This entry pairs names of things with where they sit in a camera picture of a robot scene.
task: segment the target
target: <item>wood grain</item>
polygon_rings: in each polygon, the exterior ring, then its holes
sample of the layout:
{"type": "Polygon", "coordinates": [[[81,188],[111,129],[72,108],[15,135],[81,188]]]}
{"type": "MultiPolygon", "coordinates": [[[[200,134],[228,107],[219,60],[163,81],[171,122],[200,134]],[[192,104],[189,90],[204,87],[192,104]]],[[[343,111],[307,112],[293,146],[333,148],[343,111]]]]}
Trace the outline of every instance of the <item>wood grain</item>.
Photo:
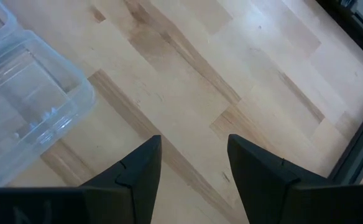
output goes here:
{"type": "Polygon", "coordinates": [[[82,184],[161,134],[153,223],[247,223],[228,134],[327,176],[363,120],[363,51],[315,0],[4,2],[98,101],[10,186],[82,184]]]}

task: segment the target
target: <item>transparent storage bin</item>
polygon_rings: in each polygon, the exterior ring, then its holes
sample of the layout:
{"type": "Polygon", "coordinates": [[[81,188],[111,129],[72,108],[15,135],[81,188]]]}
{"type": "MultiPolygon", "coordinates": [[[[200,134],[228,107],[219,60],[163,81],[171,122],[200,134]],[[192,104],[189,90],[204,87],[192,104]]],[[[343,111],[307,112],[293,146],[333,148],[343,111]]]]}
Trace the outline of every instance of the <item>transparent storage bin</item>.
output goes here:
{"type": "Polygon", "coordinates": [[[94,105],[83,73],[0,3],[0,186],[38,158],[94,105]]]}

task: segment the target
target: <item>plastic container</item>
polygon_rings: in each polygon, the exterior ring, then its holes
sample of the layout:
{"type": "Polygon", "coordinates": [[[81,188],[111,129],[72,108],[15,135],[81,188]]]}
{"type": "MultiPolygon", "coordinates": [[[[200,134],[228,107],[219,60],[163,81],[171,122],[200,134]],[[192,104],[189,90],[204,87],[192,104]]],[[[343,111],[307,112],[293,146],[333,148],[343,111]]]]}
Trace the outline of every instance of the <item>plastic container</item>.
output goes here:
{"type": "Polygon", "coordinates": [[[94,105],[83,73],[0,3],[0,186],[38,158],[94,105]]]}

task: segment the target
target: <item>wooden floor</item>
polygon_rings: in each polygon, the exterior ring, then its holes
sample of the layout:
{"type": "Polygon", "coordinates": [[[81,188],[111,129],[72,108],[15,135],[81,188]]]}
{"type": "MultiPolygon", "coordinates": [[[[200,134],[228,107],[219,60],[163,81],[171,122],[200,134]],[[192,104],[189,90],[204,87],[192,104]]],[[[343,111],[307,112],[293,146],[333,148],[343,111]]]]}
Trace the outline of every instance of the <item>wooden floor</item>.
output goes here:
{"type": "Polygon", "coordinates": [[[363,120],[363,51],[314,0],[4,2],[98,99],[12,186],[82,184],[161,134],[152,223],[247,223],[228,134],[326,177],[363,120]]]}

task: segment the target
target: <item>clear plastic box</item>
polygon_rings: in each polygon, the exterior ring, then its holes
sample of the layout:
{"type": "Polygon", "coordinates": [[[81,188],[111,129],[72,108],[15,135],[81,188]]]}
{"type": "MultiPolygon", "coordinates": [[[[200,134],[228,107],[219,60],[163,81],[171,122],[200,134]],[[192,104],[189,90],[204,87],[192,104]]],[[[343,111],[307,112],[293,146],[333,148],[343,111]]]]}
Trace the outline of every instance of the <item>clear plastic box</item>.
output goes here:
{"type": "Polygon", "coordinates": [[[38,158],[94,105],[83,73],[0,3],[0,186],[38,158]]]}

